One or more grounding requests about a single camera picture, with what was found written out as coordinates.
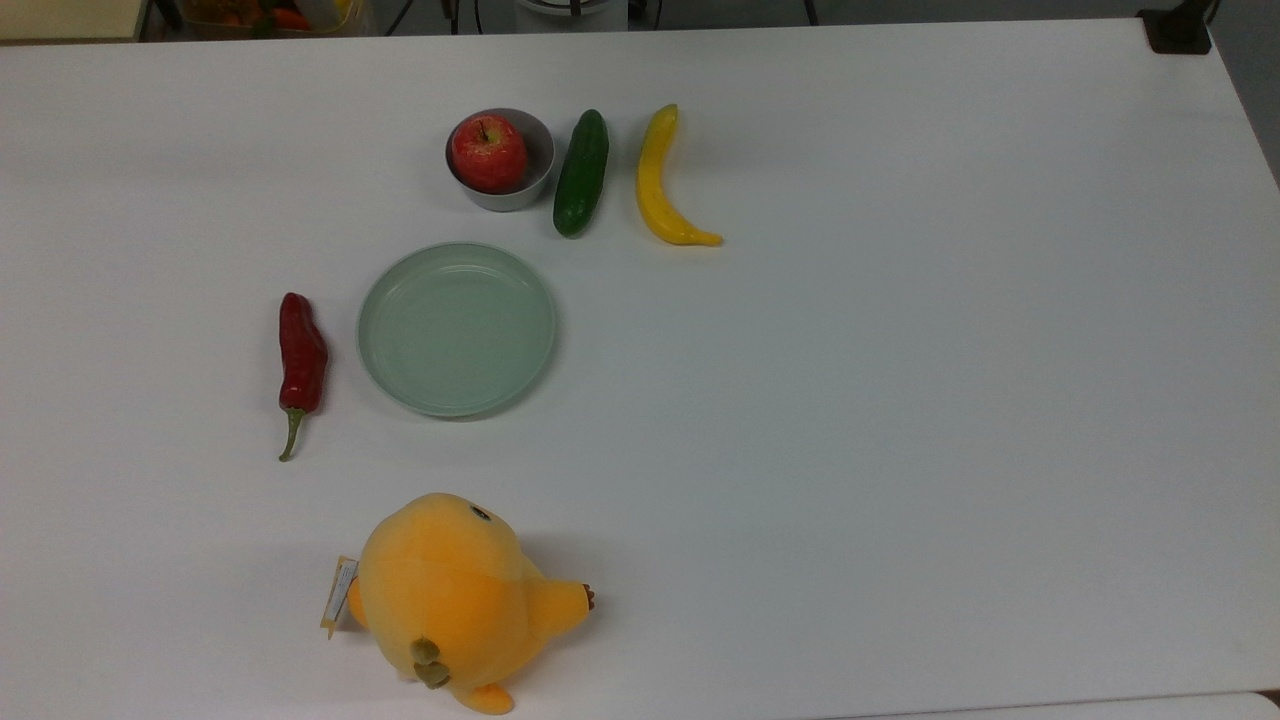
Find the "plate rim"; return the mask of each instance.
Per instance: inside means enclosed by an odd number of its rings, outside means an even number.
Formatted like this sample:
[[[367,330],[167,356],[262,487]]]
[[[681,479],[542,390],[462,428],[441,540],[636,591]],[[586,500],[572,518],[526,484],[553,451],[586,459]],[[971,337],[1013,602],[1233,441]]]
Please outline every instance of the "plate rim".
[[[366,342],[365,342],[365,334],[366,334],[365,333],[365,324],[367,322],[367,316],[369,316],[367,314],[370,311],[370,304],[374,301],[375,292],[378,291],[379,286],[381,286],[383,282],[392,273],[394,273],[398,268],[401,268],[401,266],[403,266],[406,264],[413,263],[421,255],[434,254],[434,252],[444,252],[444,251],[448,251],[451,249],[460,249],[460,247],[480,249],[484,252],[497,254],[499,256],[506,258],[508,261],[513,263],[516,266],[522,268],[527,273],[529,278],[534,283],[535,290],[538,291],[536,295],[540,295],[545,300],[545,306],[547,306],[547,310],[548,310],[548,313],[547,313],[547,316],[548,316],[548,328],[547,328],[548,342],[547,342],[547,348],[541,354],[541,357],[539,357],[536,368],[530,374],[529,379],[525,380],[524,383],[521,383],[520,387],[515,387],[512,391],[502,393],[495,400],[493,400],[493,401],[485,401],[484,404],[480,404],[480,405],[468,405],[463,410],[456,410],[456,409],[454,410],[448,410],[448,409],[442,409],[440,406],[431,406],[430,409],[426,409],[426,407],[421,407],[419,405],[413,405],[411,402],[407,402],[407,401],[404,401],[401,397],[397,397],[394,393],[392,393],[383,384],[383,382],[380,382],[379,375],[378,375],[378,373],[374,372],[374,366],[370,363],[370,359],[367,356],[369,350],[367,350]],[[486,269],[494,270],[495,268],[489,266]],[[502,272],[503,274],[508,274],[507,272],[503,272],[503,270],[499,270],[499,272]],[[530,265],[526,260],[524,260],[522,258],[520,258],[518,255],[516,255],[515,252],[512,252],[512,251],[509,251],[507,249],[498,247],[495,245],[489,245],[486,242],[475,242],[475,241],[466,241],[466,240],[447,241],[447,242],[439,242],[439,243],[435,243],[435,245],[429,245],[426,247],[421,247],[419,250],[415,250],[415,251],[404,255],[399,260],[396,260],[394,263],[392,263],[390,265],[388,265],[387,269],[384,269],[378,275],[378,279],[374,281],[374,283],[369,286],[369,290],[365,292],[365,299],[360,304],[360,313],[356,316],[356,354],[360,356],[360,364],[364,366],[365,374],[369,377],[370,380],[372,380],[374,386],[376,386],[378,389],[383,392],[383,395],[385,395],[387,397],[392,398],[393,401],[396,401],[402,407],[406,407],[408,410],[412,410],[413,413],[419,413],[421,415],[428,415],[428,416],[431,416],[431,418],[449,418],[449,419],[471,418],[471,416],[477,416],[477,415],[483,415],[483,414],[486,414],[486,413],[492,413],[494,410],[502,409],[502,407],[507,406],[508,404],[513,402],[515,400],[517,400],[518,397],[521,397],[530,387],[532,387],[535,384],[535,382],[547,370],[547,366],[550,364],[552,355],[556,351],[556,346],[558,345],[558,338],[559,338],[559,309],[556,305],[556,296],[552,293],[550,287],[547,284],[547,282],[543,279],[543,277],[534,269],[534,266]]]

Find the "plush toy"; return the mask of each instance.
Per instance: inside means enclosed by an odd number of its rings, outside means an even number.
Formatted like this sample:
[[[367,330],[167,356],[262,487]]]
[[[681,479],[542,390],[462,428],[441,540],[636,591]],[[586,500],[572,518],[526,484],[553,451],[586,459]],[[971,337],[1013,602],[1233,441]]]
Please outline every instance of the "plush toy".
[[[498,682],[581,623],[594,597],[544,578],[502,518],[433,493],[369,536],[347,602],[403,675],[500,715],[515,702]]]

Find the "red chili pepper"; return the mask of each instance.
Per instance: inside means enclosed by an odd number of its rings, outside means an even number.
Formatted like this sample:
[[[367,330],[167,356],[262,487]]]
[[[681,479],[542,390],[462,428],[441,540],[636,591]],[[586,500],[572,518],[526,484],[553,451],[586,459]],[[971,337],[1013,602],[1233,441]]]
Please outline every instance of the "red chili pepper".
[[[284,462],[293,452],[302,416],[320,407],[324,372],[329,364],[329,347],[316,328],[311,304],[293,292],[280,302],[280,359],[284,363],[280,407],[289,415],[289,442],[280,455]]]

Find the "floor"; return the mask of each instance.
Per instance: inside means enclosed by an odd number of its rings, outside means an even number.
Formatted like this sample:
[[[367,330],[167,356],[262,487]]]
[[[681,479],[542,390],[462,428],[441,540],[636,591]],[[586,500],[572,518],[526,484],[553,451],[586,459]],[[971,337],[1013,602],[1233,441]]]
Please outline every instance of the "floor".
[[[406,0],[370,0],[379,28],[388,27]],[[445,35],[449,22],[439,0],[408,0],[396,35]],[[475,6],[485,33],[515,31],[513,0],[461,0],[458,32],[476,32]],[[1167,9],[1178,0],[815,0],[823,24],[1132,18],[1143,8]],[[658,0],[648,0],[632,31],[653,29]],[[671,0],[660,29],[806,24],[801,0]],[[1280,1],[1222,0],[1211,26],[1271,173],[1280,182]]]

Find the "plate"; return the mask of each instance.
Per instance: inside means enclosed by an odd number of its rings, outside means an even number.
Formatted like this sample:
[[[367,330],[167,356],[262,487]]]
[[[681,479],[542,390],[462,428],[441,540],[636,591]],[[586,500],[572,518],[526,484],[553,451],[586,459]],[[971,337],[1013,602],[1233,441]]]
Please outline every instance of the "plate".
[[[360,359],[387,395],[438,418],[515,400],[556,345],[556,305],[515,255],[475,242],[420,250],[374,283],[357,323]]]

